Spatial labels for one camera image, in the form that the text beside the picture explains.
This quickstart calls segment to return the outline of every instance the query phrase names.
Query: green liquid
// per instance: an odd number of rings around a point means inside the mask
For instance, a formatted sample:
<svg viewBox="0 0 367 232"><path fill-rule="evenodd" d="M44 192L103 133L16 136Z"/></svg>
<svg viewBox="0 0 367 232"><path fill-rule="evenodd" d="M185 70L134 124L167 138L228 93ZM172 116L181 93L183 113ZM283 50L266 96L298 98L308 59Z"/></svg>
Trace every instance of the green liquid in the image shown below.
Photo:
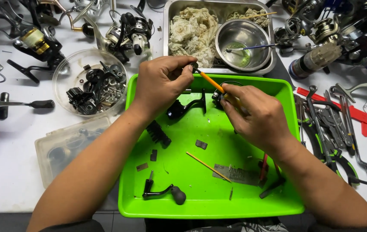
<svg viewBox="0 0 367 232"><path fill-rule="evenodd" d="M232 63L235 66L243 68L243 67L246 67L251 60L251 51L250 50L239 50L239 51L227 52L226 50L244 48L244 47L246 46L239 42L231 42L227 44L222 49L221 52L223 56L225 57L225 59L227 59L227 61L229 61L230 63Z"/></svg>

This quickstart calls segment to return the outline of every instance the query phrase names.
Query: round plastic container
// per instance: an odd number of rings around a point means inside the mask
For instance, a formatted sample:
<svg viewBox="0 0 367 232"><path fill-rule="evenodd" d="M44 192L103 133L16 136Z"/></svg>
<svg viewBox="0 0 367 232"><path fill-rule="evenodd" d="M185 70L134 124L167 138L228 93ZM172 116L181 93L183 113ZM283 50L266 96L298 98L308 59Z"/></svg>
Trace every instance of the round plastic container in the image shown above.
<svg viewBox="0 0 367 232"><path fill-rule="evenodd" d="M86 72L83 67L90 65L92 69L102 69L100 64L102 61L106 66L111 66L117 64L122 68L122 72L126 75L126 82L124 83L125 88L121 94L120 99L112 106L106 107L106 110L102 113L96 113L92 115L84 115L77 111L69 103L69 97L66 92L74 87L79 87L83 90L83 84L87 82ZM59 66L57 66L56 71L53 74L52 87L55 94L56 100L63 108L65 108L70 113L84 117L95 117L101 116L103 114L114 115L117 113L121 107L124 105L126 99L126 90L128 85L129 77L122 63L114 57L112 54L99 49L86 49L75 52L65 58Z"/></svg>

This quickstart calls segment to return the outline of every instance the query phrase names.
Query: hand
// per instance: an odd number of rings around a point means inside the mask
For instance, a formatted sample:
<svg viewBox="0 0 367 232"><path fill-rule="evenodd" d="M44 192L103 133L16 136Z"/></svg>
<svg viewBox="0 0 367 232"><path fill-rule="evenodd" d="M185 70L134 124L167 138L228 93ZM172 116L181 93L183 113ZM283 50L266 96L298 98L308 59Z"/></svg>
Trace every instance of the hand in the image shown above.
<svg viewBox="0 0 367 232"><path fill-rule="evenodd" d="M142 62L131 107L154 120L191 85L193 74L189 63L194 61L197 59L191 56L162 56Z"/></svg>
<svg viewBox="0 0 367 232"><path fill-rule="evenodd" d="M285 145L296 140L288 129L284 109L276 98L250 85L223 84L222 88L239 98L250 114L242 117L229 101L221 101L234 129L252 145L270 156L277 156L285 150Z"/></svg>

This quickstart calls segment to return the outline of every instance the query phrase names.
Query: clear plastic container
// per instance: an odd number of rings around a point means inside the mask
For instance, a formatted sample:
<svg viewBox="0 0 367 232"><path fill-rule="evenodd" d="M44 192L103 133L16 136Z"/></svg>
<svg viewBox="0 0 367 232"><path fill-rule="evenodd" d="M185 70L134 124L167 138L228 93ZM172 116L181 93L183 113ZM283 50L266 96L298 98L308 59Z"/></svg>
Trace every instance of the clear plastic container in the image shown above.
<svg viewBox="0 0 367 232"><path fill-rule="evenodd" d="M122 69L122 72L126 75L126 82L123 83L125 86L120 99L112 107L105 107L106 110L103 113L97 113L92 115L83 115L78 112L73 105L69 103L69 98L66 92L74 87L79 87L83 90L83 84L87 82L86 72L83 67L90 65L92 69L102 69L100 64L102 61L105 65L111 66L117 64ZM56 71L53 74L52 86L56 100L63 108L67 111L84 117L95 117L102 114L112 116L119 112L124 106L126 99L126 89L128 85L129 77L122 63L114 57L112 54L99 49L86 49L75 52L65 58Z"/></svg>
<svg viewBox="0 0 367 232"><path fill-rule="evenodd" d="M108 117L88 119L58 129L35 141L43 187L53 179L110 125Z"/></svg>

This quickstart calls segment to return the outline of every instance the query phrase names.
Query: forearm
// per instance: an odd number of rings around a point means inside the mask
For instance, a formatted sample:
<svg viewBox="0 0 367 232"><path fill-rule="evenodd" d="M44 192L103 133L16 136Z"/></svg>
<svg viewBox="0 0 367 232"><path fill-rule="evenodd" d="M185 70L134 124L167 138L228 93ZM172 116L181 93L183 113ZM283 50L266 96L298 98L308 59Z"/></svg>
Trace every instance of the forearm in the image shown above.
<svg viewBox="0 0 367 232"><path fill-rule="evenodd" d="M27 231L91 218L150 120L133 106L126 110L53 180L37 203Z"/></svg>
<svg viewBox="0 0 367 232"><path fill-rule="evenodd" d="M285 157L275 161L316 219L332 227L366 227L367 202L298 140L285 144L284 153L272 157Z"/></svg>

